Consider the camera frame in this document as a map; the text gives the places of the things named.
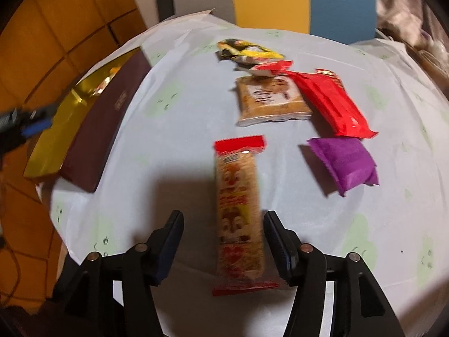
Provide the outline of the long red-end biscuit bar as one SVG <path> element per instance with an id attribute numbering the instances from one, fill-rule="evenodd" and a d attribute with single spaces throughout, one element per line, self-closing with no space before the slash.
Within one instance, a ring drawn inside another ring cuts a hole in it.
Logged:
<path id="1" fill-rule="evenodd" d="M 215 297 L 279 287 L 264 277 L 263 218 L 260 210 L 255 155 L 265 138 L 253 135 L 216 141 L 217 272 Z"/>

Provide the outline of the purple snack pack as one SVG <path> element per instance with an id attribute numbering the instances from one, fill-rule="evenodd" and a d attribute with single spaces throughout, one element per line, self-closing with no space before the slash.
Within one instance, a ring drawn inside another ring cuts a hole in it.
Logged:
<path id="1" fill-rule="evenodd" d="M 323 162 L 342 197 L 359 185 L 379 185 L 377 165 L 360 139 L 311 138 L 308 146 Z"/>

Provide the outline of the red foil snack pack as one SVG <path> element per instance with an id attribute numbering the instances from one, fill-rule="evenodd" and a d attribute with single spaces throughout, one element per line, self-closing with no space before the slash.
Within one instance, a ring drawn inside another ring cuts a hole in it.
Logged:
<path id="1" fill-rule="evenodd" d="M 340 77 L 326 69 L 314 73 L 285 73 L 329 123 L 336 136 L 373 138 L 378 134 L 370 129 L 367 119 L 347 94 Z"/>

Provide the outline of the brown pastry clear wrapper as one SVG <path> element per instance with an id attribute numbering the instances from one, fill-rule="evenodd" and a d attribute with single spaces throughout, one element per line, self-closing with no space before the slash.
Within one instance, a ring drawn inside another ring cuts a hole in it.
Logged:
<path id="1" fill-rule="evenodd" d="M 297 85 L 286 76 L 246 76 L 236 80 L 239 126 L 309 119 L 312 110 Z"/>

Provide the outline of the yellow black snack wrapper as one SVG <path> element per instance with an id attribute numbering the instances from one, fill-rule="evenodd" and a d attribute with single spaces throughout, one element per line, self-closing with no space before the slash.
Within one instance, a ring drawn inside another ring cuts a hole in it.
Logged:
<path id="1" fill-rule="evenodd" d="M 221 59 L 231 59 L 239 63 L 257 64 L 284 59 L 282 54 L 246 40 L 220 40 L 217 46 L 218 55 Z"/>

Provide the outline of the gold rectangular tin box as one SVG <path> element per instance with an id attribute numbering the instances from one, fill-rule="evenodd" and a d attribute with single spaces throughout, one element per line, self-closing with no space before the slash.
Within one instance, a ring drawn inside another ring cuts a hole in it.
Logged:
<path id="1" fill-rule="evenodd" d="M 24 177 L 62 177 L 95 192 L 125 113 L 152 66 L 141 48 L 101 65 L 60 102 L 30 152 Z"/>

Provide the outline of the light blue patterned tablecloth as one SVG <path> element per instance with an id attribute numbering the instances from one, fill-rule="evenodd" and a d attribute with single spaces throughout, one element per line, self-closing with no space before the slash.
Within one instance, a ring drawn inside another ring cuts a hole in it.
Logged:
<path id="1" fill-rule="evenodd" d="M 239 127 L 233 62 L 218 41 L 273 49 L 297 72 L 328 69 L 377 135 L 365 141 L 378 186 L 340 196 L 308 139 L 330 135 L 320 118 Z M 215 156 L 219 139 L 263 135 L 256 156 L 260 206 L 322 252 L 358 252 L 407 336 L 423 336 L 448 302 L 448 100 L 400 44 L 346 46 L 289 31 L 244 29 L 196 13 L 158 24 L 123 45 L 152 68 L 129 105 L 97 191 L 60 179 L 50 217 L 80 262 L 128 250 L 180 210 L 185 230 L 170 275 L 153 291 L 168 336 L 281 336 L 295 291 L 213 297 Z"/>

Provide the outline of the grey yellow blue chair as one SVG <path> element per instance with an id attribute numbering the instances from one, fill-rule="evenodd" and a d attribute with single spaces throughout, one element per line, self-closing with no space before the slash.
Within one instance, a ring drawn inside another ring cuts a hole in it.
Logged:
<path id="1" fill-rule="evenodd" d="M 376 0 L 173 0 L 177 15 L 210 10 L 241 28 L 294 31 L 342 44 L 374 38 Z"/>

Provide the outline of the floral beige curtain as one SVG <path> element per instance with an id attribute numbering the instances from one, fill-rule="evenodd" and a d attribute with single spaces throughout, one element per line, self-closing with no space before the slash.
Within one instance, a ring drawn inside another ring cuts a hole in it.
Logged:
<path id="1" fill-rule="evenodd" d="M 448 47 L 448 34 L 424 0 L 376 0 L 377 28 L 396 34 L 415 48 Z"/>

